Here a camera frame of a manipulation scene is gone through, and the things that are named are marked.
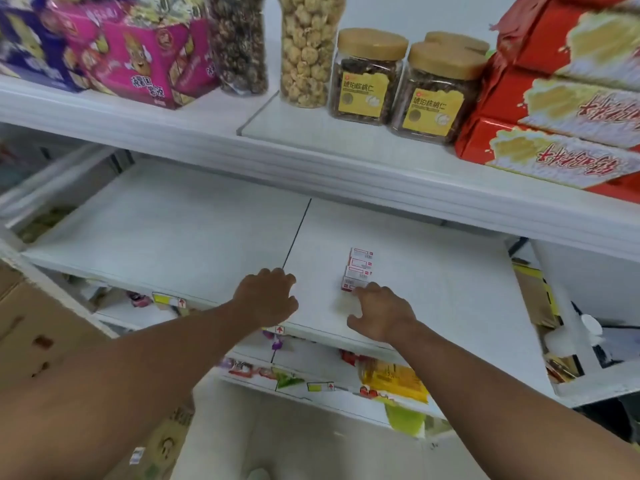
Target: jar lid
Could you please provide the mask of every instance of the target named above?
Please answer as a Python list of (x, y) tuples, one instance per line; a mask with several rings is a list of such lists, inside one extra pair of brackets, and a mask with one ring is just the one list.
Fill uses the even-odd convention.
[(475, 80), (486, 65), (483, 55), (457, 45), (416, 42), (409, 51), (411, 67), (450, 79)]
[(480, 55), (485, 55), (490, 45), (484, 40), (468, 37), (462, 34), (454, 34), (451, 32), (427, 32), (424, 36), (425, 42), (452, 43), (469, 50), (473, 50)]
[(352, 57), (374, 61), (404, 59), (409, 40), (391, 32), (375, 29), (342, 29), (338, 33), (338, 50)]

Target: forearm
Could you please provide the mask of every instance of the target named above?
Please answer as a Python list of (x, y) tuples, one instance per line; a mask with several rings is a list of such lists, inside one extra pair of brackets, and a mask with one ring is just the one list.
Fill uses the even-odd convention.
[(637, 478), (628, 444), (422, 323), (400, 325), (390, 343), (492, 480)]
[[(71, 356), (0, 396), (0, 451), (20, 478), (101, 477), (252, 331), (228, 303)], [(34, 468), (34, 449), (47, 468)]]

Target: tiled floor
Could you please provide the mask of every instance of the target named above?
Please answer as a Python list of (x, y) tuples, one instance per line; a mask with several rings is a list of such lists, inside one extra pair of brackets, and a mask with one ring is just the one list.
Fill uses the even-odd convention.
[(436, 446), (286, 399), (205, 377), (172, 480), (485, 480), (457, 438)]

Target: yellow package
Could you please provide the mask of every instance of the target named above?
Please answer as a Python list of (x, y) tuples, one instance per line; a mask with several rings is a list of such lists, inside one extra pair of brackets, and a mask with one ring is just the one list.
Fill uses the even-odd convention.
[(427, 403), (427, 389), (411, 368), (375, 359), (361, 364), (363, 385)]

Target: jar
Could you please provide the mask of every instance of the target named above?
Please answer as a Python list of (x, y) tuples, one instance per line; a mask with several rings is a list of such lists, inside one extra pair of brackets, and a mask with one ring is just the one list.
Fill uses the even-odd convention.
[(484, 40), (451, 32), (427, 32), (427, 35), (424, 36), (424, 41), (458, 45), (473, 50), (480, 55), (485, 55), (490, 48), (489, 44)]
[(343, 29), (331, 77), (334, 118), (386, 125), (409, 40), (374, 29)]
[(391, 129), (399, 136), (452, 143), (476, 104), (485, 65), (484, 56), (466, 48), (414, 43), (396, 97)]
[(346, 0), (280, 0), (282, 70), (280, 97), (294, 106), (322, 107), (338, 23)]
[(213, 53), (222, 90), (265, 94), (264, 0), (212, 0)]

